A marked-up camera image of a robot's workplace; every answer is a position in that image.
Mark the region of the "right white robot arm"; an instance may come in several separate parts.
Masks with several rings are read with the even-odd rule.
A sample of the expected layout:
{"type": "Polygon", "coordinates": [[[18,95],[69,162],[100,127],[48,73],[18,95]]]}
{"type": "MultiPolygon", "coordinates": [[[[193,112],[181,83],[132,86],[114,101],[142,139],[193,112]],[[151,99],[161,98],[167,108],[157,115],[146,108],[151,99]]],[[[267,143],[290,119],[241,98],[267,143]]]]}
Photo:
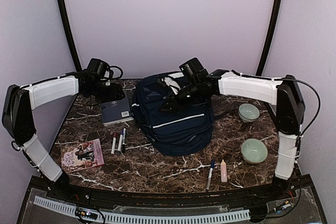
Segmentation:
{"type": "Polygon", "coordinates": [[[160,106],[162,112],[181,111],[182,105],[193,99],[212,95],[233,95],[266,103],[279,139],[277,166],[268,195],[273,200],[280,199],[288,191],[301,139],[307,130],[302,127],[306,106],[298,86],[301,81],[292,75],[269,78],[235,70],[217,69],[208,73],[197,58],[180,65],[179,69],[188,85],[165,99],[160,106]]]}

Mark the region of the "black frame post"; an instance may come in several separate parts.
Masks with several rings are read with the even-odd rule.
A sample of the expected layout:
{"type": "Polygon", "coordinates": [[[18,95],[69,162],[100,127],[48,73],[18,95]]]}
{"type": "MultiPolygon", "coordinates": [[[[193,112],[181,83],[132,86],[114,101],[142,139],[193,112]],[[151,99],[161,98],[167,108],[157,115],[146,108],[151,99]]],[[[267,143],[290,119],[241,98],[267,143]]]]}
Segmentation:
{"type": "Polygon", "coordinates": [[[263,46],[263,50],[261,52],[259,64],[258,64],[257,71],[256,71],[257,76],[261,76],[263,74],[263,71],[267,63],[267,59],[268,59],[269,52],[271,49],[272,40],[273,40],[275,29],[276,29],[280,6],[281,6],[281,0],[274,0],[272,10],[271,10],[271,16],[269,20],[269,25],[268,25],[268,29],[266,33],[265,43],[263,46]]]}
{"type": "Polygon", "coordinates": [[[57,0],[57,4],[58,4],[58,9],[59,9],[60,17],[61,17],[63,30],[64,30],[64,33],[65,33],[65,36],[66,36],[66,41],[67,41],[68,48],[69,48],[69,51],[70,51],[70,55],[71,55],[71,58],[72,58],[72,61],[73,61],[73,65],[74,65],[76,71],[81,71],[82,66],[81,66],[81,63],[80,63],[77,48],[76,48],[76,45],[75,45],[75,40],[74,40],[72,30],[71,30],[71,27],[70,27],[70,21],[69,21],[69,17],[68,17],[68,13],[67,13],[67,8],[66,8],[66,1],[65,0],[57,0]]]}

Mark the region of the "navy blue student backpack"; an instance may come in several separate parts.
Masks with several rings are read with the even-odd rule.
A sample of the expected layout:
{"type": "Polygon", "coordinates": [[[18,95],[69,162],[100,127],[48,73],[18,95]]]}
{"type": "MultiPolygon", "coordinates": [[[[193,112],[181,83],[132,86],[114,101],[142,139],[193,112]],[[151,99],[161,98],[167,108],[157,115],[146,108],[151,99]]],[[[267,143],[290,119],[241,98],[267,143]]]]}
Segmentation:
{"type": "Polygon", "coordinates": [[[166,72],[142,79],[132,96],[133,118],[146,138],[163,155],[184,156],[196,153],[210,143],[214,111],[208,98],[200,97],[182,107],[181,112],[160,112],[163,101],[174,94],[158,78],[171,75],[188,85],[181,72],[166,72]]]}

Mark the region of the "left black frame post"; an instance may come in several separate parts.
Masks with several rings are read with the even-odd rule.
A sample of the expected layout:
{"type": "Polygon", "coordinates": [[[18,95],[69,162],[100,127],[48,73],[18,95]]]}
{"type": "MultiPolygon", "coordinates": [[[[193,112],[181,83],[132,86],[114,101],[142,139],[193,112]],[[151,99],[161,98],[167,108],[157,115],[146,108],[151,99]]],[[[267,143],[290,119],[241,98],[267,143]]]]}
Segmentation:
{"type": "Polygon", "coordinates": [[[71,30],[71,27],[70,27],[70,21],[69,21],[69,17],[68,17],[68,13],[67,13],[67,8],[66,8],[66,1],[65,0],[57,0],[57,4],[58,4],[58,9],[59,9],[60,17],[61,17],[63,30],[64,30],[64,33],[65,33],[65,36],[66,36],[66,41],[67,41],[68,48],[69,48],[69,51],[70,51],[70,55],[71,55],[71,58],[72,58],[72,61],[73,61],[73,65],[74,65],[76,71],[81,71],[82,66],[81,66],[81,63],[80,63],[77,48],[76,48],[76,45],[75,45],[75,40],[74,40],[72,30],[71,30]]]}

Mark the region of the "pink cover book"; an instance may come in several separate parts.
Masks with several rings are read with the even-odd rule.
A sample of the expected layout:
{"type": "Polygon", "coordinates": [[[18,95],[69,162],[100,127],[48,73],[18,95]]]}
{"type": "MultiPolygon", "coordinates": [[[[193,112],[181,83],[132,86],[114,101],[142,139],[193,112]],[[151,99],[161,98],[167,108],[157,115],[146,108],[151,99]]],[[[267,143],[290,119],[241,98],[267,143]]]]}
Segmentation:
{"type": "Polygon", "coordinates": [[[66,173],[103,166],[105,162],[100,140],[95,139],[63,148],[60,164],[66,173]]]}

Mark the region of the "green ceramic bowl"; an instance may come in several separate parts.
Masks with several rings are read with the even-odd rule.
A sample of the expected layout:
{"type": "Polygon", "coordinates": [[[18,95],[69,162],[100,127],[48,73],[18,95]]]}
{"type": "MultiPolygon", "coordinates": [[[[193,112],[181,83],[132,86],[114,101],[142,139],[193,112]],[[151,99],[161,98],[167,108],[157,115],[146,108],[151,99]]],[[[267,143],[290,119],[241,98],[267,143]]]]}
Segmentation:
{"type": "Polygon", "coordinates": [[[243,159],[249,164],[260,164],[268,156],[265,144],[258,139],[249,138],[245,140],[240,148],[243,159]]]}
{"type": "Polygon", "coordinates": [[[251,123],[260,117],[260,111],[256,106],[244,103],[239,106],[238,115],[244,122],[251,123]]]}

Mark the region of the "red cap marker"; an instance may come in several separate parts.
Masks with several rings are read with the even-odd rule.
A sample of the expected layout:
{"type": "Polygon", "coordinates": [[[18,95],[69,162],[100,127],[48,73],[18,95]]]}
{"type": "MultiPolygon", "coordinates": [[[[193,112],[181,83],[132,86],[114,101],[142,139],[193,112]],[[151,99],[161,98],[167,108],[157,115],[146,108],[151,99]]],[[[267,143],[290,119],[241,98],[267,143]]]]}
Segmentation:
{"type": "Polygon", "coordinates": [[[117,141],[117,132],[114,132],[113,139],[112,139],[112,146],[111,146],[111,155],[115,154],[116,141],[117,141]]]}

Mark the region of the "blue pen near front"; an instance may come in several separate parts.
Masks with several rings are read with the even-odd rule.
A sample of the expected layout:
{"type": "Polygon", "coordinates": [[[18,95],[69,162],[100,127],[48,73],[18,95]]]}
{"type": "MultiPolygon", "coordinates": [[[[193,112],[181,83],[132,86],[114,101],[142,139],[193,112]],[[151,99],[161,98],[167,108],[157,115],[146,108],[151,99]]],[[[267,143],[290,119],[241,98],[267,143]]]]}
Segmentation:
{"type": "Polygon", "coordinates": [[[209,168],[209,173],[208,173],[208,178],[207,178],[207,184],[206,184],[206,192],[209,192],[209,188],[210,188],[210,185],[211,185],[212,173],[213,173],[214,166],[215,166],[215,159],[213,158],[212,161],[211,161],[210,168],[209,168]]]}

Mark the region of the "far green ceramic bowl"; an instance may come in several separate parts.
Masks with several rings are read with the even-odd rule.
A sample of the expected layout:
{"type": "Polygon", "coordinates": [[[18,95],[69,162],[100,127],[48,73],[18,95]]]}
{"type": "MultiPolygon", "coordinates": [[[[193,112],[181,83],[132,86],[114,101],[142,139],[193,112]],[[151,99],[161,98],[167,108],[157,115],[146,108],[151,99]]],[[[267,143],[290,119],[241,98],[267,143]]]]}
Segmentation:
{"type": "Polygon", "coordinates": [[[244,122],[251,123],[260,117],[260,111],[256,106],[244,103],[239,106],[238,115],[244,122]]]}

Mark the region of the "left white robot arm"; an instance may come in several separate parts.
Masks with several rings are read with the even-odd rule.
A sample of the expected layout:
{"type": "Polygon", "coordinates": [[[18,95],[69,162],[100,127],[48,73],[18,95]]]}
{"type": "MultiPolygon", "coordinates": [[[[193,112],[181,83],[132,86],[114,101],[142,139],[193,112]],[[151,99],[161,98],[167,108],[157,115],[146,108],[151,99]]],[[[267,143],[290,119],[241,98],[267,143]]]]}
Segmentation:
{"type": "Polygon", "coordinates": [[[111,66],[92,58],[86,69],[71,72],[25,86],[11,85],[7,89],[2,125],[23,151],[33,167],[55,183],[54,193],[63,201],[74,197],[74,189],[65,181],[67,174],[53,160],[37,136],[33,110],[64,97],[82,94],[93,96],[98,103],[122,100],[122,87],[114,82],[111,66]]]}

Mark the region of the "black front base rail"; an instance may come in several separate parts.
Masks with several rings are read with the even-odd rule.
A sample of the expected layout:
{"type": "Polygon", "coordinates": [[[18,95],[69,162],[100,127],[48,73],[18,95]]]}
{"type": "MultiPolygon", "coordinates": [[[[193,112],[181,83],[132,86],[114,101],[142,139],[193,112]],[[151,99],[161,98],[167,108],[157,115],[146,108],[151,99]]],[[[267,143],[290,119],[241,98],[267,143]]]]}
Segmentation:
{"type": "Polygon", "coordinates": [[[126,182],[121,187],[112,187],[98,180],[83,177],[80,174],[72,175],[69,188],[73,197],[63,199],[41,177],[32,176],[26,190],[25,199],[21,208],[25,209],[33,204],[35,196],[42,195],[52,200],[60,200],[80,206],[112,208],[118,204],[123,206],[149,207],[149,208],[186,208],[229,205],[230,208],[261,208],[272,201],[281,201],[293,197],[307,196],[308,190],[316,192],[310,175],[296,176],[288,184],[288,189],[280,192],[273,184],[263,184],[254,187],[240,188],[238,184],[231,184],[225,190],[212,189],[205,191],[205,179],[201,179],[200,191],[196,192],[196,185],[183,182],[175,185],[169,182],[160,193],[154,192],[155,186],[163,181],[150,180],[148,188],[140,187],[140,191],[126,189],[126,182]]]}

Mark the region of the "near green ceramic bowl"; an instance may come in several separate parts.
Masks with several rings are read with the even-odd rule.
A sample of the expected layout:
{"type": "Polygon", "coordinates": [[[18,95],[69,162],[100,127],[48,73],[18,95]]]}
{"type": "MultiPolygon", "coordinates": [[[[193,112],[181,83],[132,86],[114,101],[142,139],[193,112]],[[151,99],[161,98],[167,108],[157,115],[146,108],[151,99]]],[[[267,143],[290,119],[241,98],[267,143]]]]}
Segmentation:
{"type": "Polygon", "coordinates": [[[240,148],[243,159],[249,164],[260,164],[268,156],[265,144],[258,139],[249,138],[245,140],[240,148]]]}

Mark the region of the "dark blue hardcover book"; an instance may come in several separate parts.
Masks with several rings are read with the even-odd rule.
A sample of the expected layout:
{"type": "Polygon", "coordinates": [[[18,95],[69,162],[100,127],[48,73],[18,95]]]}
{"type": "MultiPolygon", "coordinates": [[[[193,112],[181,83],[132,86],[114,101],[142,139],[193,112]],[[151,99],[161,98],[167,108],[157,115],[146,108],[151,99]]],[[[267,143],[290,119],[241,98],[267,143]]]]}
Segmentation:
{"type": "Polygon", "coordinates": [[[123,123],[133,120],[129,99],[125,96],[122,100],[102,103],[101,115],[104,126],[123,123]]]}

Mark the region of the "blue cap marker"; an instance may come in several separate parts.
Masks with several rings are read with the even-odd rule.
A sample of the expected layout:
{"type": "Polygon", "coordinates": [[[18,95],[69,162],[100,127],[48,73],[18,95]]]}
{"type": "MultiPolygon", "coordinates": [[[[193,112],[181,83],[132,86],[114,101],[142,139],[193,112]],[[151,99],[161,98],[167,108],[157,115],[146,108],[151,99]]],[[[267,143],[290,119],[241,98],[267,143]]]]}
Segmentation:
{"type": "Polygon", "coordinates": [[[118,142],[118,153],[122,152],[122,142],[123,142],[123,130],[121,130],[120,136],[119,136],[119,142],[118,142]]]}

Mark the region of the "pink highlighter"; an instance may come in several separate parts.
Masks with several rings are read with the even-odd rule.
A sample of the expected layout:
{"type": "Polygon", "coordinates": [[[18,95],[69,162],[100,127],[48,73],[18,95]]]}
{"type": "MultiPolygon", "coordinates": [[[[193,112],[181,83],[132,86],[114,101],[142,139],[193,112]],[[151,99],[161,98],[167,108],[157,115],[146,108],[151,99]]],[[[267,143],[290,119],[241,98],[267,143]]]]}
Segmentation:
{"type": "Polygon", "coordinates": [[[220,171],[221,171],[221,182],[226,183],[228,181],[228,178],[227,178],[227,167],[224,160],[222,160],[220,163],[220,171]]]}

